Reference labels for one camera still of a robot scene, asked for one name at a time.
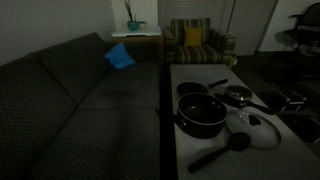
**pan handle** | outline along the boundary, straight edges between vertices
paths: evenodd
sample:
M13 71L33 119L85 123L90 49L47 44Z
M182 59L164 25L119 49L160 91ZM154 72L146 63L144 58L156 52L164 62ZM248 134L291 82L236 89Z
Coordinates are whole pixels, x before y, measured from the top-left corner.
M181 119L181 118L179 118L177 115L175 115L175 114L171 114L171 119L173 119L173 121L180 127L180 128L184 128L184 127L186 127L186 122L183 120L183 119Z
M209 164L210 162L212 162L213 160L215 160L218 156L220 156L221 154L223 154L227 150L228 150L228 148L223 147L221 149L218 149L215 152L210 152L209 154L203 156L202 158L198 159L197 161L195 161L194 163L192 163L191 165L188 166L189 172L190 173L196 172L197 170L199 170L203 166L205 166L205 165Z
M276 112L274 110L272 110L272 109L270 109L268 107L260 106L258 104L255 104L255 103L251 102L251 101L247 104L247 106L251 106L251 107L257 108L257 109L259 109L260 111L262 111L262 112L264 112L266 114L270 114L270 115L275 115L276 114Z
M217 81L215 83L212 83L212 84L209 84L208 87L209 89L213 88L214 86L217 86L217 85L221 85L221 84L225 84L228 82L228 79L223 79L223 80L220 80L220 81Z

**couch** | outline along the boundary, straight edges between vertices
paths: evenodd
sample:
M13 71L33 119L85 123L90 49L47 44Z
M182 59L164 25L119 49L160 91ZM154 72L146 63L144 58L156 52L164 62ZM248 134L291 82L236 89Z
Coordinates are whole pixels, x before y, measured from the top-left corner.
M185 44L185 28L201 28L201 45ZM163 29L165 37L165 67L170 64L233 65L236 37L210 27L210 18L172 19Z
M109 48L91 33L0 67L0 179L159 179L158 63L114 69Z

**gray couch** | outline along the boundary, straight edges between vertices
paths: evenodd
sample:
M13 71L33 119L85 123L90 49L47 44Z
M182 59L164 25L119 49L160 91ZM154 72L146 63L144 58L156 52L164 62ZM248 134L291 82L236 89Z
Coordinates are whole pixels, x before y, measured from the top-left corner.
M108 48L92 33L0 67L0 179L159 179L158 64L116 70Z

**yellow pillow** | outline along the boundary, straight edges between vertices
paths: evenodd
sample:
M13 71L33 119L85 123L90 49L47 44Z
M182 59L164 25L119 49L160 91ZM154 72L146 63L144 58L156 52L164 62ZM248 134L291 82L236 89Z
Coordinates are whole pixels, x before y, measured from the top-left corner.
M203 28L184 28L184 46L201 46Z

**pot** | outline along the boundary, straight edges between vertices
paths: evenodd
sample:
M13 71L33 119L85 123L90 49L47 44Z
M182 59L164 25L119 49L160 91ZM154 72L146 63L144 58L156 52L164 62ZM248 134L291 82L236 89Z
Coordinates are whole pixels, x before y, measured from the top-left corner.
M144 21L140 21L139 22L139 28L140 29L146 29L147 28L147 23Z
M275 114L275 112L272 109L253 103L251 101L253 97L253 93L251 90L249 90L246 87L239 86L239 85L230 85L230 86L227 86L224 94L226 97L228 97L231 100L231 103L234 104L235 106L238 106L238 107L251 106L259 109L264 113L267 113L270 115Z
M176 124L192 137L208 139L218 135L227 117L227 108L204 93L189 93L177 103Z
M127 26L130 31L136 31L136 30L138 30L139 22L138 21L128 21Z

